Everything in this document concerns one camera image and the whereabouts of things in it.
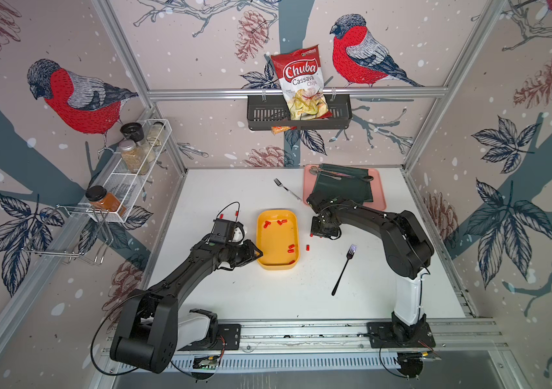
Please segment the yellow plastic storage tray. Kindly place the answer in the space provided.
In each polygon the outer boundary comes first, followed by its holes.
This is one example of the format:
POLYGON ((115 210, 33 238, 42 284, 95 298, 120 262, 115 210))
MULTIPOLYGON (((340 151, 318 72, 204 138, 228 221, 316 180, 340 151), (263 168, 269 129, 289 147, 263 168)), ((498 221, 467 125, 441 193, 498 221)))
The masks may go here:
POLYGON ((262 212, 258 217, 257 247, 264 253, 259 264, 268 271, 284 271, 295 267, 300 258, 300 240, 297 217, 286 209, 272 209, 262 212), (279 225, 277 220, 288 220, 279 225), (266 221, 272 224, 263 229, 266 221), (288 247, 295 244, 295 253, 287 253, 288 247))

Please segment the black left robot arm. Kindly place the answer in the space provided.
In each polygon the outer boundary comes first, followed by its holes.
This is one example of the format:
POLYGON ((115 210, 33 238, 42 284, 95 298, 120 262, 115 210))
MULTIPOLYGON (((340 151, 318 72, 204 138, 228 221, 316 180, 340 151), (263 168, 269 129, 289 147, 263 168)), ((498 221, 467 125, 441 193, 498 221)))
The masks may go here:
POLYGON ((262 256, 249 239, 237 243, 202 240, 195 244, 188 258, 171 274, 147 290, 134 291, 124 302, 110 348, 111 359, 159 374, 181 348, 224 348, 217 314, 196 309, 180 319, 179 308, 221 264, 227 263, 225 269, 232 271, 262 256))

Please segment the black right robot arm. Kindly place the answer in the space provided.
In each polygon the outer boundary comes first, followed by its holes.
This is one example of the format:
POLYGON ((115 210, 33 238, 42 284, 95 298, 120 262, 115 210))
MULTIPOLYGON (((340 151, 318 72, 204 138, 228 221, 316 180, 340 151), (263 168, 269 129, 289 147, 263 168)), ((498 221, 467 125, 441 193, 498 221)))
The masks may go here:
POLYGON ((386 262, 396 274, 396 303, 391 314, 389 339, 399 344, 415 340, 427 317, 423 311, 423 277, 435 249, 416 216, 410 211, 382 212, 350 199, 313 192, 306 203, 313 209, 311 234, 336 240, 342 225, 350 225, 381 239, 386 262))

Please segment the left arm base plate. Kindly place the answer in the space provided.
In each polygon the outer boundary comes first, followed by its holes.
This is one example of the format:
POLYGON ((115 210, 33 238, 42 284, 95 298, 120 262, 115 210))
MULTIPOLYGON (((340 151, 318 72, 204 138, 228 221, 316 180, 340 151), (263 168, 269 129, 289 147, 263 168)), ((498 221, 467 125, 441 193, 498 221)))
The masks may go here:
POLYGON ((197 340, 181 351, 203 351, 203 350, 238 350, 240 347, 240 324, 217 324, 208 328, 206 337, 197 340))

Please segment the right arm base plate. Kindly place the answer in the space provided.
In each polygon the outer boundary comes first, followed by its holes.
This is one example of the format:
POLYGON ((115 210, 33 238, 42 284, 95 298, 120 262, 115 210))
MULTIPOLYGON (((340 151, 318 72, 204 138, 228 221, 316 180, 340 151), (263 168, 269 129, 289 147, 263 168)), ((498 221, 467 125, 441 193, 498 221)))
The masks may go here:
POLYGON ((368 322, 367 335, 372 348, 435 348, 436 341, 429 324, 422 320, 413 326, 389 321, 368 322))

